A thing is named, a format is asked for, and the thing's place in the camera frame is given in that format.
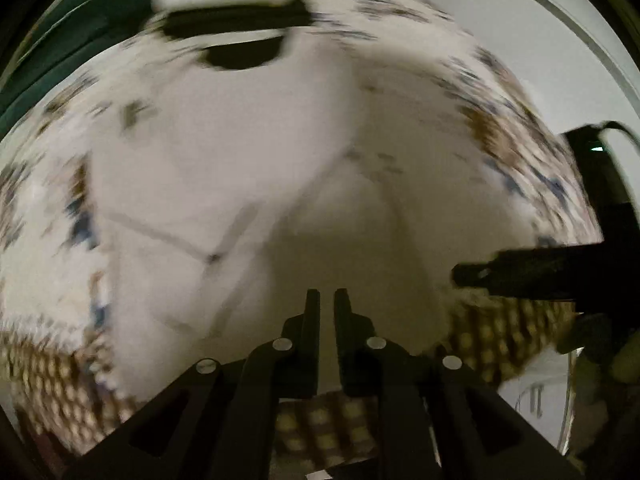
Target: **gray strip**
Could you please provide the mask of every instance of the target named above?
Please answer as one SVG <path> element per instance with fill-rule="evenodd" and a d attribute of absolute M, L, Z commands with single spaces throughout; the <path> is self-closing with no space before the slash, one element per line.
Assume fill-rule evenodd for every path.
<path fill-rule="evenodd" d="M 598 58 L 598 60 L 602 63 L 604 68 L 611 74 L 612 78 L 618 84 L 620 89 L 625 94 L 626 98 L 631 103 L 632 107 L 636 111 L 636 114 L 640 117 L 640 98 L 638 97 L 638 93 L 636 89 L 631 85 L 631 83 L 626 78 L 625 74 L 616 63 L 609 57 L 609 54 L 597 44 L 593 38 L 580 26 L 578 23 L 574 22 L 564 12 L 560 7 L 556 6 L 550 0 L 535 0 L 541 6 L 545 7 L 552 15 L 554 15 L 558 20 L 563 22 L 572 33 L 574 33 L 584 44 L 587 46 L 589 50 L 591 50 L 594 55 Z"/>

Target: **dark green fabric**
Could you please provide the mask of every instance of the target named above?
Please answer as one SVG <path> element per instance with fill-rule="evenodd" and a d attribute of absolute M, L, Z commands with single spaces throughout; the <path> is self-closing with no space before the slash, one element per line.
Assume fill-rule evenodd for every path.
<path fill-rule="evenodd" d="M 38 103 L 55 85 L 60 83 L 65 77 L 71 75 L 82 63 L 89 61 L 93 56 L 100 54 L 110 46 L 120 43 L 130 38 L 128 32 L 124 30 L 112 30 L 97 38 L 78 51 L 69 55 L 65 60 L 58 63 L 34 84 L 24 90 L 11 105 L 0 116 L 0 139 L 17 123 L 20 118 Z"/>
<path fill-rule="evenodd" d="M 58 8 L 60 12 L 40 24 L 36 36 L 42 38 L 40 43 L 0 92 L 0 138 L 73 70 L 102 50 L 134 36 L 152 15 L 151 0 L 62 0 L 52 14 Z"/>

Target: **silver screw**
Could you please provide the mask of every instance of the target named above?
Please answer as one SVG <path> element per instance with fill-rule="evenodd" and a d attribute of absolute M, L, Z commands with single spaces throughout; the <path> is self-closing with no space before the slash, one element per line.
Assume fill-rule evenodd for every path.
<path fill-rule="evenodd" d="M 286 337 L 281 337 L 276 339 L 273 342 L 273 347 L 278 352 L 286 352 L 287 350 L 291 350 L 293 348 L 293 343 L 291 339 L 287 339 Z"/>
<path fill-rule="evenodd" d="M 383 337 L 370 337 L 367 339 L 367 346 L 373 350 L 382 350 L 386 346 L 386 339 Z"/>
<path fill-rule="evenodd" d="M 462 359 L 455 355 L 448 355 L 442 360 L 442 364 L 449 370 L 460 370 L 462 368 Z"/>
<path fill-rule="evenodd" d="M 218 368 L 218 363 L 213 359 L 202 359 L 196 364 L 196 370 L 199 374 L 210 374 Z"/>

